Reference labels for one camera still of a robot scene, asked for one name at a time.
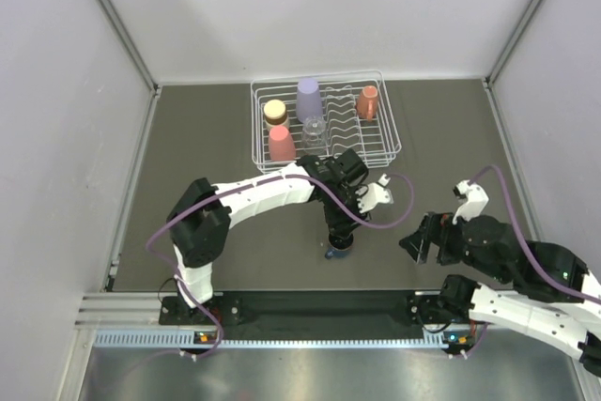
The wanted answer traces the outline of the dark blue mug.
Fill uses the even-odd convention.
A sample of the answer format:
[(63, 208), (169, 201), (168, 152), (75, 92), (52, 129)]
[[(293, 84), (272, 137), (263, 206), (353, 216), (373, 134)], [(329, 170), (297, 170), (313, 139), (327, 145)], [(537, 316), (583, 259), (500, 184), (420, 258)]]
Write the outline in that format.
[(329, 235), (328, 247), (325, 253), (325, 258), (330, 260), (334, 258), (344, 258), (350, 254), (354, 244), (354, 236), (338, 237)]

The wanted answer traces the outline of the pink plastic cup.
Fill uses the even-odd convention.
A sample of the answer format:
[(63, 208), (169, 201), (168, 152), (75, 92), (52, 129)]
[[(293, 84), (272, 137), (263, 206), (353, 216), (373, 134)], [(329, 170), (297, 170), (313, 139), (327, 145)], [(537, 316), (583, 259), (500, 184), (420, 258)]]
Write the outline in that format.
[(296, 147), (287, 127), (278, 125), (270, 130), (269, 153), (274, 162), (291, 162), (297, 158)]

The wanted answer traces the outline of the clear plastic cup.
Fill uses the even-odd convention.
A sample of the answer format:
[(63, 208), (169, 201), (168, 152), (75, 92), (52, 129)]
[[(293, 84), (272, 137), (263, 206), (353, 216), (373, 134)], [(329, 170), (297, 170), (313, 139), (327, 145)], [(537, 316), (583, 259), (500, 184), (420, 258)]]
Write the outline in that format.
[(310, 155), (325, 155), (327, 153), (326, 122), (321, 116), (310, 116), (302, 128), (302, 147)]

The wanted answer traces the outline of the pink handled mug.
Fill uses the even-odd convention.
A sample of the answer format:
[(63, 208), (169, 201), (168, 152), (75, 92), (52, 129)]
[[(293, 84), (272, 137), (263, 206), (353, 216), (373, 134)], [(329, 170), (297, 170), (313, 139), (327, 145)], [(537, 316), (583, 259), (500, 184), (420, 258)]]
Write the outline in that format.
[(374, 85), (365, 86), (356, 101), (358, 117), (371, 122), (376, 117), (378, 101), (378, 89)]

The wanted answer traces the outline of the steel insulated tumbler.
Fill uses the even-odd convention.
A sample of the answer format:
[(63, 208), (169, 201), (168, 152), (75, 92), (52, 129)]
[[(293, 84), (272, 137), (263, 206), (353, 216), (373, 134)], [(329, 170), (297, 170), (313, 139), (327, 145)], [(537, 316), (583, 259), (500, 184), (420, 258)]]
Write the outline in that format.
[(268, 131), (277, 126), (289, 128), (288, 112), (281, 100), (272, 99), (267, 101), (263, 106), (263, 117)]

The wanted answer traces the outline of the lavender plastic cup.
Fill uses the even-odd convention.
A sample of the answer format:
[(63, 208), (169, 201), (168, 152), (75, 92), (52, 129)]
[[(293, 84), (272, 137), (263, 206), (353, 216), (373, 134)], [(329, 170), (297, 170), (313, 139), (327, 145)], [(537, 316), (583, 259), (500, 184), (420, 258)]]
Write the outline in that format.
[(297, 84), (296, 115), (301, 123), (312, 117), (323, 117), (323, 104), (318, 81), (302, 78)]

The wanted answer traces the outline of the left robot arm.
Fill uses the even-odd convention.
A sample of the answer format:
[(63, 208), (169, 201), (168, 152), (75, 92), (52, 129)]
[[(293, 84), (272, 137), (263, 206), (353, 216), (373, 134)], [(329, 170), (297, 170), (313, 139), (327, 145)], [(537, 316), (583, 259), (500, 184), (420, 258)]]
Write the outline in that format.
[(323, 205), (329, 231), (329, 249), (345, 252), (353, 244), (360, 212), (360, 188), (369, 170), (349, 149), (340, 156), (321, 159), (307, 155), (278, 171), (240, 182), (211, 184), (195, 180), (172, 209), (169, 222), (193, 206), (206, 204), (170, 227), (177, 258), (180, 313), (201, 323), (212, 311), (212, 263), (222, 254), (229, 230), (275, 208), (317, 201)]

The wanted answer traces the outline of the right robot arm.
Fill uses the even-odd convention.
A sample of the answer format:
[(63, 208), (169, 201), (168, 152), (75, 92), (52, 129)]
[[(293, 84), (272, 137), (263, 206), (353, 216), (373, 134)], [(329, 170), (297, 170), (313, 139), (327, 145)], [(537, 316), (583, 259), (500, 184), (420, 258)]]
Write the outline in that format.
[(442, 266), (465, 264), (502, 285), (514, 297), (459, 274), (446, 276), (434, 301), (420, 301), (415, 318), (424, 322), (490, 323), (530, 336), (600, 374), (600, 284), (567, 248), (519, 241), (510, 224), (481, 215), (469, 221), (428, 212), (399, 245), (418, 264), (431, 246)]

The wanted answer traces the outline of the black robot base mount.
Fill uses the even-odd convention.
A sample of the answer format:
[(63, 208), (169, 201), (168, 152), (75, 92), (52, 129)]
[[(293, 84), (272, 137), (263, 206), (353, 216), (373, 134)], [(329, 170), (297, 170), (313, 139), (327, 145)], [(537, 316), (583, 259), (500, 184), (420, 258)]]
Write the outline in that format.
[(203, 309), (162, 299), (162, 326), (220, 325), (225, 339), (409, 339), (443, 334), (448, 354), (469, 352), (485, 329), (437, 294), (412, 290), (225, 291)]

